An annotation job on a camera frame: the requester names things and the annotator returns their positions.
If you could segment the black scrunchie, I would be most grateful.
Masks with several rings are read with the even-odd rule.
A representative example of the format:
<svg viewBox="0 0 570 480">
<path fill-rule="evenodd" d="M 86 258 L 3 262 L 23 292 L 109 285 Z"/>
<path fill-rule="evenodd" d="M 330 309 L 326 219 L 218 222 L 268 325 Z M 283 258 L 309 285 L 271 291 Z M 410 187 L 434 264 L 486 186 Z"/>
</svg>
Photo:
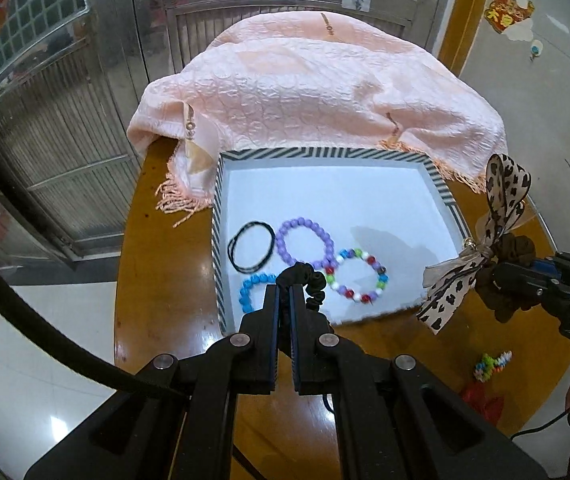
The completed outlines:
<svg viewBox="0 0 570 480">
<path fill-rule="evenodd" d="M 323 306 L 325 299 L 325 287 L 327 281 L 325 276 L 317 270 L 314 270 L 310 263 L 296 262 L 293 266 L 285 269 L 276 278 L 276 285 L 283 292 L 288 292 L 291 286 L 301 285 L 306 289 L 308 298 L 306 299 L 306 308 L 308 310 L 319 312 Z"/>
</svg>

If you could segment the leopard bow brown scrunchie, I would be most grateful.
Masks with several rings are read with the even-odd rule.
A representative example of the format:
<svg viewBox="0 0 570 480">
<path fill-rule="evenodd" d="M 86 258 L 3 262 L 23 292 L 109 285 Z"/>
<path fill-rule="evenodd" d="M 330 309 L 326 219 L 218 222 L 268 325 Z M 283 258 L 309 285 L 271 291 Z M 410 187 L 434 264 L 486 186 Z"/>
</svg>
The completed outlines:
<svg viewBox="0 0 570 480">
<path fill-rule="evenodd" d="M 510 156 L 490 156 L 486 167 L 488 214 L 480 219 L 477 235 L 456 258 L 427 266 L 423 272 L 426 297 L 417 318 L 433 333 L 439 333 L 456 313 L 477 273 L 497 255 L 503 238 L 527 221 L 530 185 L 530 173 Z"/>
</svg>

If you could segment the red scrunchie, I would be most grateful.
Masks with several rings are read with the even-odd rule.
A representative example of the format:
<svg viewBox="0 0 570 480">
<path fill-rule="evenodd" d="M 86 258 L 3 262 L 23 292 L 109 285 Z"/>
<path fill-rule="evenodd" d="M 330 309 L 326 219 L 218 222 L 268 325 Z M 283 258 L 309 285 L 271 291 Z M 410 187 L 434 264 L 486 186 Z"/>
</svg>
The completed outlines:
<svg viewBox="0 0 570 480">
<path fill-rule="evenodd" d="M 460 392 L 460 398 L 492 426 L 497 426 L 504 408 L 503 396 L 488 398 L 483 382 L 469 382 Z"/>
</svg>

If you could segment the striped white jewelry tray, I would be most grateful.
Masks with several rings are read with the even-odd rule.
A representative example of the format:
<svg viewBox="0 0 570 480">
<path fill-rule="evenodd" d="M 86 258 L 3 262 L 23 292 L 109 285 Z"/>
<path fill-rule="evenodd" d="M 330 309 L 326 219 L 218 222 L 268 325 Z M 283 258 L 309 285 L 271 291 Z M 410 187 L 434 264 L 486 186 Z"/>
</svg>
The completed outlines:
<svg viewBox="0 0 570 480">
<path fill-rule="evenodd" d="M 279 274 L 285 262 L 271 236 L 307 219 L 336 252 L 360 249 L 385 266 L 386 287 L 373 304 L 325 290 L 332 324 L 358 323 L 419 305 L 427 266 L 454 258 L 471 234 L 434 162 L 421 154 L 370 148 L 273 148 L 224 152 L 212 203 L 211 247 L 222 334 L 241 326 L 243 264 Z"/>
</svg>

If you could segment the pink quilted fringed scarf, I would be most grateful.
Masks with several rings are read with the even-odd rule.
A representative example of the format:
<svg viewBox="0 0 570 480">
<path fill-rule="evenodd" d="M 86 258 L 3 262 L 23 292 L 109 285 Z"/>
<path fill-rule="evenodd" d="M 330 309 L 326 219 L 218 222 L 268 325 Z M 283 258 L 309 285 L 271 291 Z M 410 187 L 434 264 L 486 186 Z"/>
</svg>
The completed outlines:
<svg viewBox="0 0 570 480">
<path fill-rule="evenodd" d="M 225 151 L 421 153 L 479 193 L 489 157 L 508 148 L 499 113 L 430 52 L 320 11 L 260 14 L 224 30 L 180 73 L 148 84 L 127 133 L 140 152 L 160 138 L 177 144 L 158 190 L 168 214 L 211 205 Z"/>
</svg>

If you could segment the metal sliding door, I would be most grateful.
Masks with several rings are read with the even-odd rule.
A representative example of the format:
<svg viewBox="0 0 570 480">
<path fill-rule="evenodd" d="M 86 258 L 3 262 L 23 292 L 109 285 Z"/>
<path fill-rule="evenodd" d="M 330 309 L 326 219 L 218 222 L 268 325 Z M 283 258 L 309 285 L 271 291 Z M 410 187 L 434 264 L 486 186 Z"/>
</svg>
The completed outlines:
<svg viewBox="0 0 570 480">
<path fill-rule="evenodd" d="M 0 270 L 117 255 L 153 80 L 243 18 L 345 13 L 423 48 L 448 0 L 0 0 Z"/>
</svg>

